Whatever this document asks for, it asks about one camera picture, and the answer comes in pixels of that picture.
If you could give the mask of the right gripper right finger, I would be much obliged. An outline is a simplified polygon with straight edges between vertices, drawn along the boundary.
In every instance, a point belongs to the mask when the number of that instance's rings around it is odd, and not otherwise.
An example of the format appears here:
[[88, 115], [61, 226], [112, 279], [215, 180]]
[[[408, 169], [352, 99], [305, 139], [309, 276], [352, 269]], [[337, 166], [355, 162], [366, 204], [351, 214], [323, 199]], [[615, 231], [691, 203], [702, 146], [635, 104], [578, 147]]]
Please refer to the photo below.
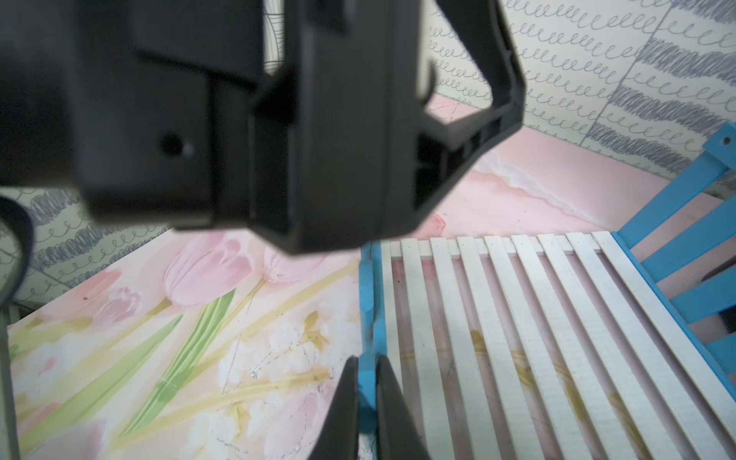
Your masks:
[[427, 448], [414, 424], [402, 388], [389, 358], [377, 358], [377, 458], [429, 460]]

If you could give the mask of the blue white slatted shelf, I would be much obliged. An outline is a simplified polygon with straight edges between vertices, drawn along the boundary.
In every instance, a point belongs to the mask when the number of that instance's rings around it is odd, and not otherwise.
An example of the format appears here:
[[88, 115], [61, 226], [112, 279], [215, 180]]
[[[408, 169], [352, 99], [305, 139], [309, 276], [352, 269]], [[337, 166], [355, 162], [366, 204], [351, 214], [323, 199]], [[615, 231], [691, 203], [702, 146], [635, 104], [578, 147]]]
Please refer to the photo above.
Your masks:
[[734, 166], [729, 123], [616, 232], [366, 245], [362, 329], [430, 458], [732, 458], [735, 338], [691, 327], [734, 306], [734, 265], [675, 297], [659, 283], [734, 237], [735, 202], [633, 250]]

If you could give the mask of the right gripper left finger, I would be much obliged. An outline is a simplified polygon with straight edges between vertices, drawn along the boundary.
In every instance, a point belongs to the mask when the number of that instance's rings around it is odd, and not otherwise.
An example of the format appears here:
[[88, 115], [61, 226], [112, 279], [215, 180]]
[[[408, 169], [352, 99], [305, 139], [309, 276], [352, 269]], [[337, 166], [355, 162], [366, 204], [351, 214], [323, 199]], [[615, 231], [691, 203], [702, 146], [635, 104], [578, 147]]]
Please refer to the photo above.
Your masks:
[[344, 365], [323, 427], [308, 460], [358, 459], [358, 358]]

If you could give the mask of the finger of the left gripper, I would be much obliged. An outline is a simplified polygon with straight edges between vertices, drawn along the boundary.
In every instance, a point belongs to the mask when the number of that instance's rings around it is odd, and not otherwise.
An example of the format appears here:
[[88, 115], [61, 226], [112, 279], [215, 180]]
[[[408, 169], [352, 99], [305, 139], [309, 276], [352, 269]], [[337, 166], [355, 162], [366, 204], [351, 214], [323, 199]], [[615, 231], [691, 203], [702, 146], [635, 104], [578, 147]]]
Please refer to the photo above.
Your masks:
[[439, 9], [492, 92], [444, 124], [419, 86], [418, 1], [288, 1], [285, 59], [252, 102], [252, 229], [289, 254], [413, 232], [521, 129], [525, 80], [500, 3]]

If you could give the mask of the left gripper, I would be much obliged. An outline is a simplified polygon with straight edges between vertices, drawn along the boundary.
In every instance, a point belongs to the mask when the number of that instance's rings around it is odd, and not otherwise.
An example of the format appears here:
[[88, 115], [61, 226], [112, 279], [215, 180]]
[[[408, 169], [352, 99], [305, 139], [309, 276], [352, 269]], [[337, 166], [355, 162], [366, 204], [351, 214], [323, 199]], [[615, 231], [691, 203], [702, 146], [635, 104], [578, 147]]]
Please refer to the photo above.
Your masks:
[[1, 183], [102, 222], [246, 228], [262, 1], [5, 1]]

